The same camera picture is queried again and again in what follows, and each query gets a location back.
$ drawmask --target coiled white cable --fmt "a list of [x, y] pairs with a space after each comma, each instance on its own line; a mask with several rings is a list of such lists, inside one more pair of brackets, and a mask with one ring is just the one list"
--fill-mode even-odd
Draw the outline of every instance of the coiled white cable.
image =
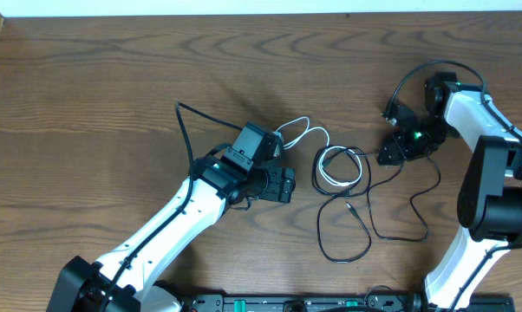
[[[302, 116], [300, 118], [296, 118], [296, 119], [294, 119], [292, 121], [286, 122], [282, 126], [278, 127], [276, 132], [280, 133], [280, 129], [282, 129], [283, 127], [291, 125], [291, 124], [293, 124], [293, 123], [295, 123], [297, 121], [300, 121], [300, 120], [307, 120], [307, 126], [305, 127], [305, 130], [303, 131], [303, 133], [300, 134], [297, 138], [295, 138], [294, 140], [284, 144], [284, 149], [285, 150], [292, 148], [294, 145], [296, 145], [297, 142], [299, 142], [304, 137], [305, 134], [310, 133], [313, 130], [324, 131], [324, 133], [327, 135], [327, 145], [326, 146], [330, 145], [330, 135], [327, 132], [327, 130], [325, 128], [323, 128], [323, 127], [312, 127], [312, 128], [310, 128], [310, 119], [307, 116]], [[352, 155], [352, 156], [354, 156], [356, 158], [357, 164], [359, 165], [359, 175], [357, 176], [357, 178], [355, 180], [353, 180], [353, 181], [339, 181], [339, 180], [336, 180], [336, 179], [332, 178], [332, 176], [328, 172], [326, 172], [326, 170], [324, 170], [324, 166], [323, 166], [324, 157], [326, 156], [328, 151], [335, 150], [335, 149], [336, 150], [340, 150], [341, 152], [344, 152], [344, 153], [348, 153], [348, 154], [350, 154], [350, 155]], [[328, 147], [321, 154], [321, 157], [319, 157], [319, 160], [317, 162], [317, 168], [318, 168], [319, 172], [321, 173], [321, 175], [323, 176], [323, 178], [327, 182], [329, 182], [329, 184], [331, 184], [333, 186], [347, 187], [347, 186], [353, 185], [354, 183], [357, 183], [362, 178], [362, 162], [361, 162], [361, 160], [357, 156], [356, 152], [348, 149], [345, 146], [331, 146], [331, 147]]]

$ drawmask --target white wall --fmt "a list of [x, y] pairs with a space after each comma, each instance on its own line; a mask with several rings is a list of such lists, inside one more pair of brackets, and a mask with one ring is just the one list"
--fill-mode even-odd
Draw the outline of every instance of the white wall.
[[522, 0], [0, 0], [5, 17], [522, 10]]

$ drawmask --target wooden tabletop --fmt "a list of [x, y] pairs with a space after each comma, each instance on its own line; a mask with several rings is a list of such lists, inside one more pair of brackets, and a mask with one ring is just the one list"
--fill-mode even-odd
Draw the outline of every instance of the wooden tabletop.
[[[334, 144], [376, 150], [391, 126], [381, 111], [399, 80], [438, 58], [488, 80], [497, 107], [522, 129], [522, 13], [157, 16], [7, 19], [0, 38], [0, 310], [44, 310], [62, 266], [93, 262], [156, 213], [186, 178], [173, 111], [183, 101], [235, 124], [276, 128], [307, 115]], [[421, 114], [419, 73], [400, 97]], [[455, 68], [462, 81], [475, 81]], [[194, 156], [237, 132], [183, 113]], [[286, 139], [303, 125], [284, 131]], [[186, 290], [228, 294], [354, 294], [386, 284], [417, 290], [458, 228], [456, 199], [471, 152], [448, 139], [433, 155], [442, 183], [415, 203], [425, 243], [373, 235], [367, 256], [327, 261], [316, 213], [327, 199], [310, 184], [324, 144], [310, 133], [287, 154], [297, 174], [289, 205], [257, 202], [201, 233], [163, 278]], [[374, 180], [393, 167], [371, 160]], [[346, 160], [330, 171], [355, 175]], [[418, 237], [408, 198], [435, 183], [424, 159], [371, 192], [377, 228]], [[365, 198], [355, 198], [369, 226]], [[338, 199], [323, 211], [323, 243], [353, 256], [367, 238]], [[503, 257], [479, 287], [509, 293], [522, 311], [522, 250]]]

